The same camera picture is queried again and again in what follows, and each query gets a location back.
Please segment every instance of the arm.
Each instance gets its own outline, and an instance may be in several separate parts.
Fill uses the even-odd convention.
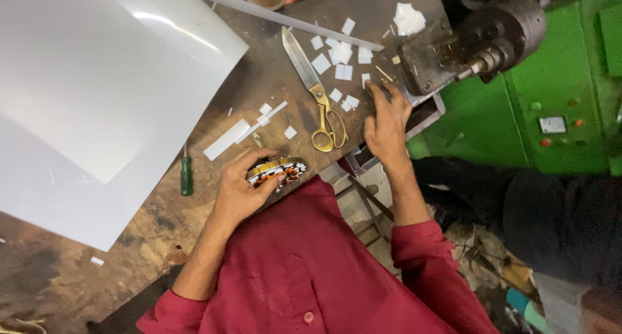
[[[391,103],[377,85],[367,81],[376,118],[365,119],[365,140],[385,167],[393,195],[391,253],[402,269],[404,285],[460,333],[497,333],[468,284],[456,272],[454,246],[432,220],[417,186],[404,148],[406,121],[412,110],[394,84],[384,82]]]
[[[196,333],[214,295],[225,246],[237,225],[268,199],[284,175],[259,188],[246,181],[248,168],[275,150],[249,147],[223,166],[218,198],[188,261],[170,290],[137,322],[149,333]]]

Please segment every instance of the red shirt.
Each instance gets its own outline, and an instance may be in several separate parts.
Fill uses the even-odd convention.
[[[145,333],[497,333],[456,272],[453,247],[434,221],[393,227],[400,283],[315,177],[236,229],[209,301],[167,290],[136,325]]]

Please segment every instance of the screwdriver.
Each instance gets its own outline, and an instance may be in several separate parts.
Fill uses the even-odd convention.
[[[192,195],[192,169],[190,168],[190,158],[188,157],[186,151],[186,142],[183,142],[182,195]]]

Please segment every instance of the shirt sleeve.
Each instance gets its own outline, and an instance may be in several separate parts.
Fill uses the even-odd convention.
[[[467,282],[456,271],[454,245],[435,221],[393,227],[391,253],[402,281],[459,333],[498,333]]]
[[[143,333],[198,333],[207,301],[183,298],[167,290],[145,314],[136,321]]]

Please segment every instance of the scissors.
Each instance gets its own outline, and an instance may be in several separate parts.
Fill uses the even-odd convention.
[[[291,32],[283,27],[281,29],[281,35],[283,38],[283,47],[285,48],[289,59],[292,60],[292,64],[294,64],[294,68],[296,68],[302,82],[305,84],[307,90],[311,92],[320,107],[320,128],[311,135],[311,142],[315,148],[323,152],[330,152],[333,148],[343,146],[348,139],[346,128],[343,124],[341,116],[330,108],[330,102],[328,101],[328,97],[326,97],[326,91],[322,86],[322,82],[320,82],[320,78],[317,77],[317,74],[315,74],[313,66],[307,59],[305,52],[302,51],[298,41],[291,34]],[[330,121],[329,115],[335,118],[336,121],[338,121],[340,128],[343,129],[343,137],[339,138],[341,141],[338,140],[337,135],[335,134],[334,126]],[[318,140],[321,137],[328,138],[328,143],[320,145]]]

